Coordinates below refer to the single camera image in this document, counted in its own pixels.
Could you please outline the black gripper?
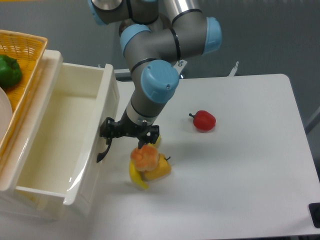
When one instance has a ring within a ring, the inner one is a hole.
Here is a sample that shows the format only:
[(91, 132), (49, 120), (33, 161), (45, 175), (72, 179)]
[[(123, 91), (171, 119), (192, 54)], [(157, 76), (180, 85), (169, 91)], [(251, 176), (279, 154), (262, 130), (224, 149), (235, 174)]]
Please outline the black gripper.
[(113, 138), (130, 137), (138, 139), (138, 149), (146, 144), (155, 144), (160, 136), (160, 127), (146, 118), (133, 122), (125, 111), (119, 121), (107, 117), (99, 128), (99, 136), (106, 139), (108, 145)]

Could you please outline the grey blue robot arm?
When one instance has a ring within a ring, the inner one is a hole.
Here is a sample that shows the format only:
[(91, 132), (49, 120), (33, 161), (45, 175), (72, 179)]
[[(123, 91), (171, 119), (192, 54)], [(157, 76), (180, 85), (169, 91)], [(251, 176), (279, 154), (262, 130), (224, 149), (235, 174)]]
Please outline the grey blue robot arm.
[(120, 32), (122, 54), (135, 89), (119, 121), (108, 117), (99, 134), (110, 145), (114, 138), (138, 139), (138, 146), (155, 143), (154, 124), (179, 83), (174, 64), (182, 59), (216, 51), (222, 30), (214, 17), (203, 14), (196, 0), (167, 0), (161, 17), (156, 0), (90, 0), (95, 21), (129, 21)]

